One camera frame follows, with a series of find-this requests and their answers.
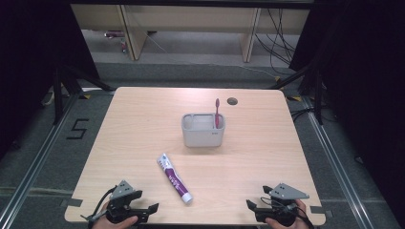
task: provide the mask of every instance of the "wire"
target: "wire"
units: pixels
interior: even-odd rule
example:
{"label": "wire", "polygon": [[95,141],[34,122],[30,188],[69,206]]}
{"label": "wire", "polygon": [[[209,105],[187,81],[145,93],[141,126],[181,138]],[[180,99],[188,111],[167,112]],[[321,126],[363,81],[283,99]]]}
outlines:
{"label": "wire", "polygon": [[[268,34],[266,34],[266,36],[267,36],[267,38],[271,41],[271,42],[275,42],[275,40],[273,40],[271,37],[269,37],[268,36]],[[283,42],[283,43],[285,43],[287,46],[289,46],[289,48],[287,48],[289,51],[291,51],[291,52],[295,52],[295,47],[293,47],[293,46],[291,46],[290,44],[289,44],[289,42],[287,42],[286,40],[284,40],[285,42]],[[281,47],[281,48],[284,48],[285,46],[284,46],[284,44],[283,45],[280,45],[280,44],[278,44],[278,43],[276,43],[276,45],[277,46],[279,46],[279,47]]]}
{"label": "wire", "polygon": [[[276,71],[276,70],[274,69],[273,64],[272,64],[272,56],[273,56],[273,55],[276,56],[277,58],[279,58],[280,60],[284,61],[284,62],[285,62],[286,64],[288,64],[288,65],[290,64],[290,61],[291,61],[291,58],[292,58],[292,55],[291,55],[291,53],[290,53],[291,49],[288,47],[288,46],[290,46],[290,47],[292,48],[292,46],[285,40],[284,35],[283,35],[283,23],[282,23],[283,10],[282,10],[282,9],[279,9],[279,22],[278,22],[278,26],[277,26],[277,24],[276,24],[276,22],[275,22],[273,16],[271,15],[271,12],[270,12],[269,9],[267,9],[267,12],[268,12],[268,15],[270,16],[270,19],[271,19],[271,21],[272,21],[272,23],[273,23],[274,28],[276,29],[276,36],[275,36],[274,40],[272,40],[272,39],[268,36],[268,34],[266,35],[267,38],[272,42],[271,48],[269,48],[268,46],[266,46],[265,43],[260,40],[260,38],[258,37],[257,34],[256,34],[256,38],[258,39],[258,41],[259,41],[259,43],[262,45],[262,47],[264,47],[266,51],[270,52],[270,66],[271,66],[271,69],[274,70],[275,72],[279,73],[279,74],[285,74],[285,73],[280,73],[280,72]],[[282,40],[283,46],[277,44],[277,38],[278,38],[278,37],[280,37],[280,39]],[[281,56],[280,54],[278,54],[278,53],[276,53],[276,52],[274,51],[274,47],[275,47],[276,45],[279,46],[279,47],[284,48],[284,50],[285,50],[285,52],[286,52],[287,59],[285,59],[283,56]]]}
{"label": "wire", "polygon": [[[260,38],[259,38],[259,36],[258,36],[257,33],[255,33],[255,35],[256,35],[257,39],[259,40],[259,42],[263,45],[263,48],[266,49],[266,51],[268,51],[268,52],[273,52],[273,51],[265,44],[265,42],[263,42],[262,40],[260,40]],[[268,34],[266,34],[266,37],[271,41],[271,43],[275,43],[276,46],[278,46],[278,47],[280,47],[280,48],[283,48],[283,49],[288,49],[288,50],[291,51],[291,52],[295,52],[295,49],[293,49],[293,48],[287,48],[287,47],[285,47],[284,45],[278,44],[276,41],[274,41],[273,39],[271,39],[271,37],[269,37]]]}
{"label": "wire", "polygon": [[301,211],[301,212],[304,214],[303,217],[302,217],[300,214],[297,214],[297,213],[295,213],[294,211],[289,210],[286,205],[284,205],[284,204],[280,203],[279,201],[274,200],[274,199],[272,199],[272,198],[263,198],[263,197],[261,197],[260,200],[261,200],[263,203],[265,203],[265,204],[271,206],[272,208],[283,208],[283,210],[284,210],[286,213],[292,214],[293,216],[295,216],[295,217],[301,219],[301,220],[308,226],[309,229],[313,229],[313,228],[314,228],[312,222],[311,222],[311,221],[309,220],[309,218],[308,218],[307,213],[306,213],[304,210],[302,210],[301,208],[295,206],[295,208],[296,208],[298,211]]}
{"label": "wire", "polygon": [[[321,105],[321,109],[327,109],[327,108],[329,108],[328,105]],[[293,122],[295,122],[298,119],[299,116],[301,116],[301,115],[303,115],[305,113],[310,113],[310,112],[314,112],[314,111],[315,111],[314,107],[308,107],[306,109],[299,110],[299,111],[292,111],[290,113],[291,113],[291,117],[293,117]]]}
{"label": "wire", "polygon": [[110,190],[107,191],[107,193],[104,194],[104,196],[101,198],[101,200],[98,202],[97,207],[95,208],[95,211],[93,212],[92,216],[95,216],[98,212],[98,208],[100,207],[102,201],[104,201],[105,198],[107,198],[107,196],[111,193],[113,193],[116,190],[117,187],[114,187]]}

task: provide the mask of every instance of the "metal rail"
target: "metal rail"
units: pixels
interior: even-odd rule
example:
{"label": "metal rail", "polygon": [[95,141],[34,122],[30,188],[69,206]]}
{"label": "metal rail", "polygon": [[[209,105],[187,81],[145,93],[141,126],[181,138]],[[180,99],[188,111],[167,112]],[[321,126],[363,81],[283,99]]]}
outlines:
{"label": "metal rail", "polygon": [[[306,108],[312,107],[308,97],[303,97]],[[330,166],[334,171],[337,180],[342,188],[343,193],[348,201],[348,204],[352,208],[355,219],[360,228],[369,229],[374,228],[373,223],[370,219],[369,213],[367,212],[366,207],[362,203],[360,196],[357,194],[354,186],[352,185],[351,180],[348,177],[348,174],[345,171],[342,163],[340,162],[339,156],[335,152],[327,133],[322,125],[318,123],[316,117],[313,113],[309,113],[309,120],[312,124],[313,129],[315,130],[319,141],[324,148],[324,151],[330,162]]]}
{"label": "metal rail", "polygon": [[0,217],[1,228],[8,229],[11,227],[11,224],[13,223],[15,217],[17,216],[21,206],[23,205],[32,185],[36,181],[39,172],[41,171],[43,165],[45,164],[48,154],[50,153],[54,143],[57,140],[57,137],[59,136],[60,130],[62,129],[66,121],[66,117],[68,116],[75,102],[78,100],[78,97],[79,94],[71,94],[70,98],[68,99],[65,105],[64,115],[61,116],[60,120],[56,124],[54,124],[53,127],[51,128],[47,138],[42,144],[29,170],[27,171],[24,178],[16,188],[14,194],[11,197],[11,200],[1,212]]}

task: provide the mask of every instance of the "gray floor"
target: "gray floor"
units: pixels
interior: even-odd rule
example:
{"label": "gray floor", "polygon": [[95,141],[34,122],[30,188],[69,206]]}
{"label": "gray floor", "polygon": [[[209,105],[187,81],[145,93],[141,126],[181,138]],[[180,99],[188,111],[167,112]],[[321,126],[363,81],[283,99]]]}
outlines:
{"label": "gray floor", "polygon": [[[257,42],[250,63],[244,63],[237,34],[151,33],[140,60],[134,62],[122,52],[120,38],[108,39],[103,33],[104,31],[83,32],[101,79],[115,87],[264,89],[275,84],[274,76],[284,78],[292,73],[284,62],[275,57],[270,58],[268,52]],[[298,36],[288,36],[287,39],[295,46]],[[277,48],[277,52],[285,55],[282,48]],[[86,82],[80,83],[86,88],[93,87]],[[298,81],[293,82],[285,86],[283,92],[286,96],[298,95],[298,85]],[[69,199],[75,189],[112,97],[111,94],[92,94],[88,99],[78,99],[75,102],[11,228],[86,228],[84,224],[72,224],[64,220],[65,207],[61,202]],[[291,111],[297,111],[305,105],[303,102],[289,100],[288,107]],[[82,139],[70,140],[69,136],[79,134],[72,132],[78,118],[89,118],[89,121],[80,122],[78,126],[87,129],[86,134]],[[334,120],[333,112],[323,110],[323,118],[325,131],[374,227],[399,228],[367,170],[354,161],[356,153],[339,123]],[[52,127],[51,103],[37,112],[31,125],[19,137],[21,148],[10,150],[0,161],[0,208],[3,209],[8,204]],[[295,127],[322,205],[327,212],[327,222],[321,228],[361,228],[309,116],[300,116],[295,121]]]}

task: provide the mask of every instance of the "black cable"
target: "black cable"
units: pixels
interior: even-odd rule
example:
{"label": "black cable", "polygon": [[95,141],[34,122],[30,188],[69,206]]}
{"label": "black cable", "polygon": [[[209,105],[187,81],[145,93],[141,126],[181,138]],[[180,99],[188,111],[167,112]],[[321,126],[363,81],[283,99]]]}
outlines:
{"label": "black cable", "polygon": [[88,216],[87,218],[82,216],[83,218],[85,218],[86,220],[89,221],[89,224],[87,224],[87,228],[89,228],[89,229],[92,229],[92,228],[93,228],[93,224],[95,223],[95,222],[93,221],[93,217],[97,214],[98,208],[101,206],[101,203],[104,201],[104,199],[107,198],[107,196],[108,196],[109,194],[112,194],[112,193],[116,190],[116,188],[117,188],[117,186],[115,186],[114,188],[108,190],[107,193],[104,194],[104,196],[103,196],[103,197],[101,198],[101,200],[98,202],[98,205],[97,205],[97,207],[95,208],[95,211],[94,211],[90,216]]}
{"label": "black cable", "polygon": [[112,193],[116,190],[116,188],[117,188],[117,187],[114,187],[114,188],[108,190],[107,193],[105,193],[104,196],[102,196],[101,200],[98,202],[97,207],[95,208],[95,211],[94,211],[93,214],[92,214],[92,217],[97,214],[98,208],[101,206],[101,203],[104,201],[104,199],[107,198],[107,196],[108,196],[109,194],[112,194]]}
{"label": "black cable", "polygon": [[263,41],[259,38],[259,36],[258,36],[257,34],[255,34],[255,35],[256,35],[256,38],[257,38],[257,40],[259,41],[259,43],[262,45],[262,47],[263,47],[267,52],[269,52],[270,54],[275,55],[277,58],[279,58],[280,60],[282,60],[282,61],[285,62],[286,64],[289,64],[289,61],[288,61],[287,59],[285,59],[281,54],[279,54],[279,53],[275,52],[274,50],[272,50],[271,48],[269,48],[269,47],[265,44],[265,42],[263,42]]}
{"label": "black cable", "polygon": [[270,12],[269,9],[267,9],[267,12],[268,12],[268,15],[269,15],[270,18],[271,18],[271,21],[273,22],[274,28],[275,28],[276,31],[277,31],[276,37],[275,37],[274,41],[273,41],[270,37],[268,37],[268,36],[267,36],[267,38],[270,39],[271,41],[273,41],[273,44],[274,44],[274,43],[276,43],[277,36],[280,36],[280,39],[282,40],[283,45],[284,45],[284,46],[281,46],[281,47],[283,47],[283,48],[285,49],[286,55],[287,55],[288,59],[290,59],[290,58],[292,57],[292,55],[291,55],[291,53],[289,53],[289,48],[288,48],[287,46],[290,46],[291,48],[293,48],[293,47],[292,47],[292,46],[286,41],[286,39],[284,38],[284,33],[283,33],[283,21],[282,21],[282,20],[283,20],[283,9],[279,9],[279,25],[278,25],[278,26],[276,25],[276,23],[275,23],[275,21],[274,21],[274,18],[273,18],[273,16],[271,15],[271,12]]}
{"label": "black cable", "polygon": [[[268,36],[268,34],[266,34],[266,37],[271,41],[271,43],[276,43],[270,36]],[[279,43],[276,43],[276,46],[280,47],[280,48],[286,48],[285,46],[280,45]],[[287,48],[289,51],[291,52],[295,52],[295,49],[293,47],[291,48]]]}
{"label": "black cable", "polygon": [[309,218],[308,218],[308,216],[307,216],[307,213],[306,213],[304,210],[302,210],[301,208],[299,208],[299,207],[296,206],[296,208],[297,208],[299,211],[301,211],[302,213],[304,213],[304,217],[302,217],[301,215],[296,214],[296,213],[294,213],[293,211],[289,210],[289,209],[287,208],[287,206],[285,206],[284,204],[282,204],[281,202],[279,202],[279,201],[277,201],[277,200],[274,200],[274,199],[271,199],[271,198],[263,198],[263,197],[261,197],[260,200],[261,200],[264,204],[267,204],[267,205],[271,206],[271,208],[283,208],[283,209],[286,209],[286,212],[287,212],[287,213],[290,213],[290,214],[294,215],[295,217],[301,219],[301,220],[308,226],[309,229],[314,229],[312,222],[309,220]]}
{"label": "black cable", "polygon": [[[329,108],[329,106],[328,105],[321,105],[321,109],[327,109],[327,108]],[[291,117],[294,117],[293,118],[293,122],[295,122],[295,120],[297,120],[297,118],[299,117],[299,116],[301,116],[301,115],[303,115],[303,114],[305,114],[305,113],[310,113],[310,112],[314,112],[315,111],[315,108],[314,107],[308,107],[308,108],[306,108],[306,109],[303,109],[303,110],[299,110],[299,111],[292,111],[292,112],[290,112],[291,113]]]}
{"label": "black cable", "polygon": [[295,217],[301,219],[301,220],[308,226],[309,229],[314,229],[314,226],[313,226],[312,222],[309,220],[309,218],[308,218],[308,216],[307,216],[307,213],[306,213],[304,210],[302,210],[301,208],[299,208],[299,207],[297,207],[297,209],[298,209],[299,211],[301,211],[302,213],[304,213],[304,217],[302,217],[302,216],[299,215],[299,214],[295,214],[295,213],[293,213],[293,212],[291,212],[291,213],[292,213],[293,215],[295,215]]}

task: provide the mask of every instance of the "wooden table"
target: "wooden table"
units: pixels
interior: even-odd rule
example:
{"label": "wooden table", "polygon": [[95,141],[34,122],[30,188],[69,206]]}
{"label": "wooden table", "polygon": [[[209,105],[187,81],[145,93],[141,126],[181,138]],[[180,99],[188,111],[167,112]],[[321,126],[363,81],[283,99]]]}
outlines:
{"label": "wooden table", "polygon": [[[234,97],[237,105],[227,104]],[[215,100],[226,127],[223,144],[213,148],[184,146],[181,117],[213,113]],[[191,204],[179,194],[157,163],[167,153],[185,186]],[[284,182],[310,198],[304,199],[314,225],[325,215],[287,103],[279,91],[196,88],[119,88],[99,130],[73,198],[67,221],[84,221],[107,190],[127,180],[143,196],[133,208],[159,203],[149,223],[258,225],[246,200],[260,204],[263,185]]]}

